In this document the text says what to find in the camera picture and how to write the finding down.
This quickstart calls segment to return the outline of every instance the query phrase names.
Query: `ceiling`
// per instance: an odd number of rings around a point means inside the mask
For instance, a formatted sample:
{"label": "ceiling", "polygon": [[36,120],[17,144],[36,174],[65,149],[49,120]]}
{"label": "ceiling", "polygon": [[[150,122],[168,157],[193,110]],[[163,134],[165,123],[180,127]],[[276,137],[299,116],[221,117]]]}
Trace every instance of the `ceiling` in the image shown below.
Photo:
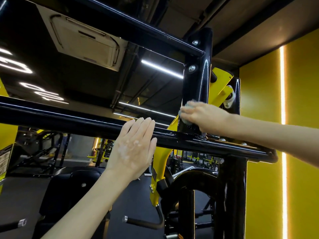
{"label": "ceiling", "polygon": [[[235,76],[243,64],[319,27],[319,0],[99,1],[181,39],[201,27],[212,28],[213,66]],[[71,110],[80,109],[74,105],[77,102],[85,104],[82,112],[112,109],[132,117],[150,116],[163,124],[170,124],[173,118],[119,102],[169,115],[176,115],[181,105],[182,79],[146,66],[141,60],[178,74],[183,73],[181,63],[131,43],[119,72],[60,53],[35,4],[26,0],[6,0],[0,9],[0,48],[9,50],[16,61],[33,71],[25,74],[0,66],[1,80],[12,97]],[[43,100],[19,82],[58,93],[69,104]]]}

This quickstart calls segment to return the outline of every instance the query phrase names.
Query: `hand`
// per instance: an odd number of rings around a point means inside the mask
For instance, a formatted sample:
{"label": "hand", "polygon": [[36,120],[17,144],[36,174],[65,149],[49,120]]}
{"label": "hand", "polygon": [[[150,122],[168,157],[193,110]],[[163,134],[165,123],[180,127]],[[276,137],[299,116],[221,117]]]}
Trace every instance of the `hand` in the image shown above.
{"label": "hand", "polygon": [[152,138],[155,121],[151,118],[130,120],[124,124],[116,139],[106,170],[126,176],[129,181],[138,179],[151,164],[157,138]]}
{"label": "hand", "polygon": [[181,107],[181,118],[199,126],[201,132],[227,136],[228,120],[231,116],[225,110],[203,102],[188,101]]}

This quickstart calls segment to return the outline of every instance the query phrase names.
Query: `air conditioner unit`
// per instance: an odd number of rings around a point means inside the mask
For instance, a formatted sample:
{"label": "air conditioner unit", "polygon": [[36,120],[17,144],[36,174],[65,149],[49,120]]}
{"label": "air conditioner unit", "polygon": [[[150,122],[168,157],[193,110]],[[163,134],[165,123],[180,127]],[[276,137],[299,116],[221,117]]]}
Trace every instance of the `air conditioner unit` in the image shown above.
{"label": "air conditioner unit", "polygon": [[119,71],[127,41],[48,8],[37,8],[59,52]]}

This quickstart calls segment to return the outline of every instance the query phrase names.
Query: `black floor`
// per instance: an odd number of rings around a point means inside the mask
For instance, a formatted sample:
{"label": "black floor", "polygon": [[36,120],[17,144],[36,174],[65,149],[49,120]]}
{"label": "black floor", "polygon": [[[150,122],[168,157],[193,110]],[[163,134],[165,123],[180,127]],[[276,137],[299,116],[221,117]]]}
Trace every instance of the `black floor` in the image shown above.
{"label": "black floor", "polygon": [[[13,178],[6,179],[0,195],[0,224],[27,218],[24,228],[0,233],[0,239],[31,239],[34,226],[38,219],[38,211],[42,198],[49,183],[43,178]],[[122,223],[125,215],[147,221],[158,221],[155,208],[149,200],[150,177],[132,181],[114,203],[107,238],[163,238],[164,229],[151,230]],[[196,212],[200,212],[209,198],[196,191]],[[203,216],[196,222],[209,222],[210,215]],[[196,230],[196,238],[212,238],[211,228]]]}

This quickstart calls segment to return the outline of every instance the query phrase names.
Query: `forearm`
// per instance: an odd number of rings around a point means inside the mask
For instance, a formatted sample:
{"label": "forearm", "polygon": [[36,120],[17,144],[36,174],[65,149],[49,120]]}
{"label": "forearm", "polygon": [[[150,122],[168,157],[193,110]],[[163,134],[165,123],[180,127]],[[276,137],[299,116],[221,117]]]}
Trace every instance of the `forearm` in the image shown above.
{"label": "forearm", "polygon": [[231,115],[226,136],[286,152],[319,167],[319,129]]}
{"label": "forearm", "polygon": [[105,171],[84,197],[42,239],[89,239],[129,184],[125,176]]}

